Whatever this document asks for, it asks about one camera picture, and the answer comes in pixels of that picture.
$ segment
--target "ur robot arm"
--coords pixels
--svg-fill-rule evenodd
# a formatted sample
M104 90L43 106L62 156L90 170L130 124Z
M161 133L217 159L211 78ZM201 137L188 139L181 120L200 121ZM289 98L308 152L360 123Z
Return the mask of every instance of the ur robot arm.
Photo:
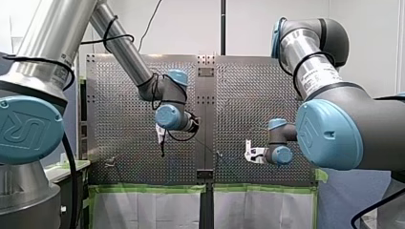
M36 161L50 154L61 141L62 116L67 105L63 94L69 77L67 69L72 67L89 22L101 37L118 37L105 41L106 49L137 85L141 99L161 101L155 116L159 126L169 131L198 130L197 120L184 109L187 74L171 70L158 77L152 73L105 1L44 0L11 70L0 76L0 120L10 125L3 124L7 127L0 133L4 136L0 141L7 141L7 144L0 142L0 163ZM36 135L30 125L38 126ZM37 143L26 146L24 137Z
M272 57L289 70L304 99L295 123L300 149L320 167L402 171L405 103L400 95L372 99L343 81L336 69L348 54L348 36L333 20L282 19L275 26ZM272 138L286 135L274 132L279 128L285 127L272 129Z
M89 23L137 85L140 98L161 101L155 115L159 126L198 130L195 116L184 109L187 74L152 73L106 1L40 1L17 55L4 56L14 61L11 69L0 75L0 224L5 228L60 226L60 189L48 181L39 160L62 138L69 145L63 137L68 103L63 91Z

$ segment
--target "metal pole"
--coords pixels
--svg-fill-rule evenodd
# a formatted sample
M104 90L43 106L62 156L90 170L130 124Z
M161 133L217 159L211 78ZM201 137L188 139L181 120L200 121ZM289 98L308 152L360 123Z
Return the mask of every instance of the metal pole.
M221 0L221 55L226 55L226 0Z

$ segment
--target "perforated metal panel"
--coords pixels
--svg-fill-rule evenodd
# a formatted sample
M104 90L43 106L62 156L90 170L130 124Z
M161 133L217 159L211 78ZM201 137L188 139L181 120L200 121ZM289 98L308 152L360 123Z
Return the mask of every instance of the perforated metal panel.
M297 144L290 145L294 159L289 166L245 161L245 140L252 139L253 147L266 147L268 121L283 117L292 122L299 106L291 78L277 63L266 57L216 56L209 67L214 74L207 77L198 74L206 63L197 56L143 57L154 71L181 69L189 74L187 110L204 119L196 136L203 142L169 139L162 158L151 104L138 99L136 86L113 56L89 56L91 183L195 184L197 169L213 168L219 183L312 185L313 169Z
M310 185L314 172L296 143L289 145L294 159L288 166L252 164L244 157L246 139L266 147L270 119L294 121L300 103L291 77L267 57L219 56L216 71L215 182Z
M196 56L144 56L154 72L180 69L189 75L186 109L193 112ZM151 104L138 98L138 90L113 56L88 56L90 182L195 184L195 143L167 137L161 157Z

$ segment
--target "ur logo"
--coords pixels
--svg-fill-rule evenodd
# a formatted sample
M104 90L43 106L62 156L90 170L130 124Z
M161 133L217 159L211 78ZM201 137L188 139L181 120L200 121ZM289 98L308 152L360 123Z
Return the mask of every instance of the ur logo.
M0 120L0 145L25 150L40 150L51 121L32 114L10 112Z
M318 135L318 133L313 127L311 121L305 117L304 124L300 130L300 137L303 140L303 143L310 148L313 143L313 137L316 135Z

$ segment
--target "light blue joint cap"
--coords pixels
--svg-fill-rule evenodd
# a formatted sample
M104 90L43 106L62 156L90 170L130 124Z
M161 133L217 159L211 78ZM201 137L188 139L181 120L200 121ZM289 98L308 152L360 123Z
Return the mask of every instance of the light blue joint cap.
M168 75L176 82L185 87L188 86L188 75L181 70L169 70Z
M26 164L52 153L65 128L60 112L30 96L0 98L0 163Z
M271 159L278 165L288 165L292 162L292 151L287 146L279 146L274 149Z
M156 110L155 119L160 127L169 131L178 130L181 125L180 111L170 104L160 106Z
M271 131L285 125L287 125L287 121L285 119L273 118L268 122L268 129Z
M298 144L313 164L336 170L356 168L363 141L352 118L334 103L312 99L298 109Z

